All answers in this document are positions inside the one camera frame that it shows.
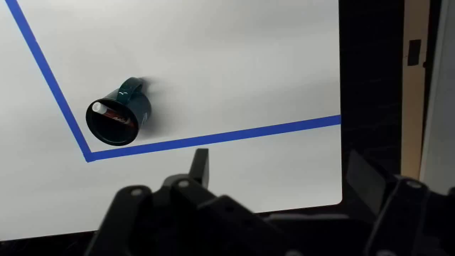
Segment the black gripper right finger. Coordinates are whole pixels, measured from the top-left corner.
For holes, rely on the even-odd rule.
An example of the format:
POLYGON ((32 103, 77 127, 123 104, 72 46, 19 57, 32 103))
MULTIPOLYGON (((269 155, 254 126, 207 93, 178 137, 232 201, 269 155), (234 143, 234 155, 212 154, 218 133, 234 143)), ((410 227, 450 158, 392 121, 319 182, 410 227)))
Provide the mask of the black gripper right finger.
POLYGON ((349 155, 346 181, 373 212, 366 256, 455 256, 455 194, 392 174, 358 151, 349 155))

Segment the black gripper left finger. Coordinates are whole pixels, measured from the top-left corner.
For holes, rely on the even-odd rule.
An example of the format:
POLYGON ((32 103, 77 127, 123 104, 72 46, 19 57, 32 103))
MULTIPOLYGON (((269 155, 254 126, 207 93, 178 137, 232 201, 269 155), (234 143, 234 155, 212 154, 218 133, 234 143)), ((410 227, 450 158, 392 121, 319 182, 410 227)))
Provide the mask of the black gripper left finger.
POLYGON ((230 197, 208 190, 210 151, 158 191, 117 192, 85 256, 285 256, 284 234, 230 197))

